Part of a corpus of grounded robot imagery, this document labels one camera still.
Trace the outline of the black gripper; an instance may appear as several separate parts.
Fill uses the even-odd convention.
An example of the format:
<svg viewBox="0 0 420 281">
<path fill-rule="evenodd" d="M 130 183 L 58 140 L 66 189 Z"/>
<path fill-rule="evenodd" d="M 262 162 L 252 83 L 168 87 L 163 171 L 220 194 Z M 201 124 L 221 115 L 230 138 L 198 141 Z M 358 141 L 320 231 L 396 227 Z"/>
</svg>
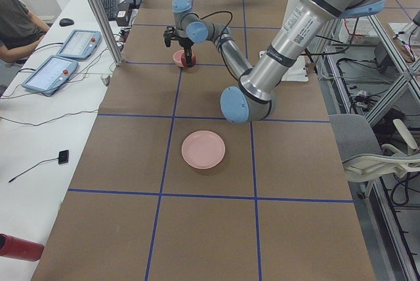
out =
<svg viewBox="0 0 420 281">
<path fill-rule="evenodd" d="M 194 42 L 186 36 L 181 36 L 179 30 L 175 26 L 168 26 L 164 34 L 164 42 L 166 47 L 170 47 L 173 41 L 177 41 L 179 45 L 184 48 L 184 59 L 191 61 L 192 59 L 192 46 Z"/>
</svg>

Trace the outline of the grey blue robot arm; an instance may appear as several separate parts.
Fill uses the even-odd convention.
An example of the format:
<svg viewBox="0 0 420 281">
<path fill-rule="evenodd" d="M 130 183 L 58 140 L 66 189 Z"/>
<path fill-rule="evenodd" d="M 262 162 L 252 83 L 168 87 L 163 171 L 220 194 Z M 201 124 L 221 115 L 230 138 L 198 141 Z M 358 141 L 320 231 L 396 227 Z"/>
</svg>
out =
<svg viewBox="0 0 420 281">
<path fill-rule="evenodd" d="M 190 0 L 174 0 L 174 26 L 166 27 L 165 45 L 178 41 L 184 49 L 184 66 L 192 67 L 192 45 L 212 42 L 236 86 L 226 88 L 220 97 L 224 118 L 246 123 L 267 118 L 276 107 L 273 89 L 296 62 L 308 44 L 330 20 L 359 18 L 381 12 L 385 0 L 299 0 L 256 65 L 251 65 L 230 34 L 227 26 L 200 18 Z"/>
</svg>

